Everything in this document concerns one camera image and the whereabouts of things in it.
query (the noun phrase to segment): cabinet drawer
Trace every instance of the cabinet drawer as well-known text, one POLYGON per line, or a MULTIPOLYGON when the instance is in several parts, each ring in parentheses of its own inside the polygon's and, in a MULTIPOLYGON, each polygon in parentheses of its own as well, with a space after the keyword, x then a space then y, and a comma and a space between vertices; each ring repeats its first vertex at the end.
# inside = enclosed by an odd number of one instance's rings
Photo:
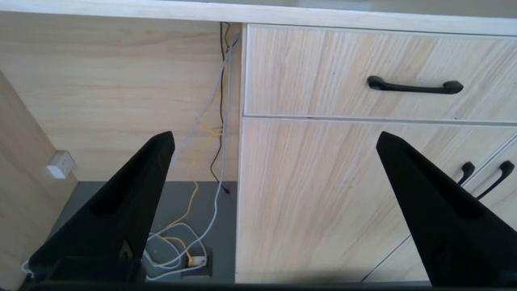
POLYGON ((516 121, 517 39, 251 25, 245 114, 516 121), (377 91, 386 82, 454 95, 377 91))
POLYGON ((359 281, 385 258, 409 230, 376 152, 382 131, 459 179, 515 130, 245 117, 236 272, 359 281))

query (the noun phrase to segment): drawer handle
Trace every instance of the drawer handle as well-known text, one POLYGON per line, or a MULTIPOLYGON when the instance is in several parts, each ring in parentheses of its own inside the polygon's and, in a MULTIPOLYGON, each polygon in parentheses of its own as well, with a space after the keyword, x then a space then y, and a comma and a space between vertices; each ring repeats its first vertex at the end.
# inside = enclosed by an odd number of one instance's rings
POLYGON ((501 170, 501 177, 497 181, 495 181, 492 186, 486 189, 480 196, 477 197, 478 200, 486 196, 486 194, 490 193, 490 191, 494 190, 504 179, 508 178, 512 171, 514 171, 515 165, 510 161, 506 161, 499 166, 499 170, 501 170))
POLYGON ((462 167, 461 170, 463 171, 463 177, 461 177, 460 181, 458 182, 458 185, 462 185, 465 183, 465 181, 470 178, 470 176, 474 173, 474 170, 476 170, 476 166, 472 164, 471 162, 466 162, 462 167))
POLYGON ((463 85, 458 81, 445 82, 442 87, 416 87, 404 86, 387 83, 383 78, 377 76, 368 77, 368 85, 373 90, 379 91, 400 91, 400 92, 415 92, 415 93, 434 93, 434 94, 456 94, 463 90, 463 85))

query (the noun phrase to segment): electrical outlet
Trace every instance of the electrical outlet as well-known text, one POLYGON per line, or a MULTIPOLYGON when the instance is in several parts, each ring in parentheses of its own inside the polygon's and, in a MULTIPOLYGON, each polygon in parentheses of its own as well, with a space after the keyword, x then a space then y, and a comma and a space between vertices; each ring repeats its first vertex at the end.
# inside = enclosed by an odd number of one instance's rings
POLYGON ((60 150, 54 154, 52 160, 47 165, 54 178, 66 179, 66 176, 72 171, 75 166, 74 159, 66 150, 60 150))
POLYGON ((193 268, 199 267, 196 270, 185 271, 181 273, 182 278, 192 278, 192 277, 210 277, 212 276, 212 265, 213 265, 213 255, 212 248, 206 247, 207 257, 204 256, 203 249, 200 247, 194 247, 189 250, 189 253, 192 257, 192 262, 189 264, 188 257, 185 256, 185 260, 183 261, 184 268, 193 268))

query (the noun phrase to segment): desk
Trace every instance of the desk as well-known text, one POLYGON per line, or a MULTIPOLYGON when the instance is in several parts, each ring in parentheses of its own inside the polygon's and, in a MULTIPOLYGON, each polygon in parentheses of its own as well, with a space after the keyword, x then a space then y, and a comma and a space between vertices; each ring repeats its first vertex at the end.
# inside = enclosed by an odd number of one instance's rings
MULTIPOLYGON (((421 262, 406 245, 409 231, 375 141, 382 130, 396 133, 455 179, 465 162, 474 163, 472 190, 497 179, 501 159, 517 158, 517 4, 386 3, 0 3, 8 100, 0 105, 0 156, 9 169, 0 178, 2 287, 19 283, 19 265, 45 240, 77 180, 109 179, 156 133, 185 138, 215 86, 219 21, 242 34, 225 175, 239 182, 237 282, 422 278, 403 275, 421 262), (464 89, 375 91, 370 75, 415 86, 457 80, 464 89), (31 154, 13 154, 20 149, 31 154), (54 150, 76 161, 66 181, 44 168, 54 150), (416 263, 391 268, 404 250, 416 263)), ((203 122, 221 126, 216 106, 203 122)), ((168 180, 189 180, 195 145, 206 136, 195 132, 168 180)), ((198 180, 212 180, 217 147, 214 141, 201 153, 198 180)), ((511 210, 494 208, 515 226, 511 210)))

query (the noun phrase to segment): white cable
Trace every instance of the white cable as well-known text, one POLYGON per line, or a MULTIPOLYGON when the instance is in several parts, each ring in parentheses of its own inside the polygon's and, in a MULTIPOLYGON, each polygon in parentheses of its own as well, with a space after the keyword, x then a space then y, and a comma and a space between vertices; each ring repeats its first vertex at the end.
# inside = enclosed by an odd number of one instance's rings
POLYGON ((31 271, 31 269, 27 268, 27 264, 29 263, 29 260, 26 260, 22 264, 22 272, 31 275, 31 278, 34 278, 34 273, 31 271))
MULTIPOLYGON (((194 237, 196 238, 196 240, 200 238, 200 237, 197 235, 197 233, 196 233, 196 232, 195 232, 195 231, 194 231, 194 230, 193 230, 193 229, 192 229, 188 224, 183 223, 183 222, 180 222, 180 223, 177 223, 177 224, 175 224, 175 225, 173 225, 173 226, 170 226, 170 227, 169 227, 169 228, 167 228, 167 229, 169 230, 169 229, 171 229, 171 228, 173 228, 173 227, 175 227, 175 226, 185 226, 185 227, 187 227, 187 228, 192 232, 192 234, 194 234, 194 237)), ((201 248, 203 249, 204 257, 206 258, 206 260, 207 260, 207 262, 208 262, 207 250, 204 248, 204 244, 203 244, 201 241, 199 241, 199 244, 201 245, 201 248)), ((180 262, 178 261, 178 263, 177 263, 174 267, 172 267, 172 268, 176 268, 176 267, 178 267, 178 266, 179 266, 179 264, 180 264, 180 262)), ((161 275, 159 275, 159 276, 156 276, 156 277, 149 277, 149 276, 147 276, 147 280, 158 280, 158 279, 160 279, 160 278, 163 278, 164 276, 169 276, 169 275, 172 275, 172 274, 176 274, 176 273, 180 273, 180 272, 185 272, 185 271, 196 270, 196 269, 199 269, 199 268, 202 268, 202 267, 203 267, 203 266, 197 266, 197 267, 184 268, 184 269, 181 269, 181 270, 176 270, 176 271, 171 271, 171 272, 165 272, 165 273, 163 273, 163 274, 161 274, 161 275)))
POLYGON ((197 126, 200 124, 201 117, 207 111, 208 106, 210 106, 210 104, 216 98, 217 88, 219 88, 219 84, 221 83, 221 79, 223 78, 223 75, 225 73, 225 66, 226 66, 226 62, 228 61, 228 55, 230 55, 230 53, 233 51, 233 46, 234 46, 234 44, 232 44, 232 47, 230 47, 228 53, 226 53, 226 58, 223 61, 223 65, 221 67, 221 73, 219 74, 219 78, 216 81, 216 86, 214 87, 213 92, 212 92, 212 98, 210 98, 210 100, 203 106, 203 109, 201 110, 200 114, 195 118, 194 125, 192 125, 191 129, 188 131, 188 134, 185 137, 185 139, 182 140, 181 144, 179 144, 179 148, 178 148, 177 152, 175 153, 174 158, 172 159, 172 162, 170 162, 169 169, 172 169, 174 167, 174 165, 176 164, 176 161, 178 161, 178 157, 181 154, 181 150, 188 143, 188 141, 190 141, 192 134, 194 133, 194 130, 197 129, 197 126))
MULTIPOLYGON (((219 78, 217 79, 217 82, 216 82, 216 87, 212 93, 212 98, 210 99, 209 103, 207 103, 202 112, 200 113, 200 115, 195 119, 195 123, 194 125, 192 126, 190 132, 188 133, 187 137, 185 137, 185 139, 182 141, 181 145, 179 146, 179 150, 178 150, 178 153, 177 155, 175 156, 173 162, 170 164, 170 168, 175 164, 179 154, 181 153, 181 149, 183 148, 183 146, 186 144, 186 142, 190 139, 194 129, 197 127, 199 121, 200 121, 200 117, 204 114, 204 112, 207 110, 208 106, 210 105, 210 103, 214 100, 215 98, 215 95, 216 95, 216 91, 217 91, 217 88, 219 86, 219 83, 221 82, 221 79, 222 79, 222 76, 224 74, 224 68, 225 68, 225 64, 226 62, 229 63, 228 65, 228 75, 231 76, 231 72, 232 72, 232 57, 233 57, 233 46, 237 43, 238 39, 240 37, 240 34, 237 34, 233 39, 232 39, 232 45, 230 46, 229 48, 229 51, 228 53, 226 54, 226 58, 225 58, 225 61, 223 62, 223 66, 221 68, 221 73, 219 75, 219 78)), ((229 112, 230 112, 230 109, 231 109, 231 104, 232 104, 232 98, 231 98, 231 88, 232 88, 232 85, 231 85, 231 78, 228 77, 228 103, 226 104, 226 112, 225 112, 225 122, 223 124, 223 129, 222 129, 222 135, 221 135, 221 140, 222 140, 222 164, 221 164, 221 177, 219 178, 219 185, 217 187, 217 191, 216 191, 216 196, 214 198, 214 213, 213 213, 213 216, 212 216, 212 220, 210 221, 210 223, 208 224, 208 227, 207 229, 204 231, 204 233, 198 237, 194 242, 192 242, 190 245, 188 245, 188 247, 185 248, 185 250, 181 253, 181 254, 178 254, 178 256, 175 258, 175 259, 172 259, 168 262, 165 262, 165 263, 162 263, 162 264, 156 264, 154 262, 151 261, 150 257, 149 257, 149 254, 145 255, 145 257, 151 262, 151 264, 154 266, 154 267, 158 267, 158 268, 171 268, 170 266, 167 267, 168 264, 172 264, 176 261, 179 261, 179 259, 181 259, 181 257, 183 255, 185 255, 188 251, 188 249, 190 249, 195 243, 200 243, 202 248, 204 249, 204 245, 203 243, 201 242, 201 240, 206 236, 206 234, 210 231, 210 229, 212 228, 213 226, 213 223, 214 221, 216 220, 216 216, 217 216, 217 198, 219 197, 219 193, 221 192, 221 185, 222 185, 222 182, 223 182, 223 178, 225 176, 225 158, 226 158, 226 125, 228 124, 228 116, 229 116, 229 112)), ((164 228, 163 230, 160 230, 158 231, 156 234, 152 234, 149 238, 148 238, 148 241, 152 238, 155 238, 157 236, 159 236, 161 233, 163 233, 164 231, 167 231, 168 229, 174 227, 176 225, 172 225, 172 226, 167 226, 166 228, 164 228)), ((201 266, 198 266, 198 267, 193 267, 193 268, 185 268, 185 269, 181 269, 181 270, 177 270, 177 271, 171 271, 171 272, 165 272, 163 274, 161 274, 160 276, 156 276, 156 277, 153 277, 153 278, 150 278, 147 276, 147 280, 157 280, 159 278, 162 278, 164 276, 168 276, 168 275, 171 275, 171 274, 175 274, 175 273, 179 273, 179 272, 185 272, 185 271, 188 271, 188 270, 194 270, 194 269, 197 269, 197 268, 202 268, 201 266)))
MULTIPOLYGON (((162 241, 168 243, 175 251, 176 251, 176 255, 179 255, 179 251, 178 251, 178 248, 172 244, 172 242, 169 242, 168 240, 166 240, 165 238, 162 238, 160 236, 158 236, 158 238, 160 238, 162 241)), ((147 252, 146 249, 144 249, 144 257, 151 263, 151 265, 153 267, 157 267, 158 264, 154 263, 154 261, 151 259, 151 256, 149 255, 149 253, 147 252)), ((181 263, 178 261, 178 263, 174 266, 168 266, 168 267, 162 267, 162 268, 166 268, 166 269, 173 269, 173 268, 177 268, 179 267, 181 263)))

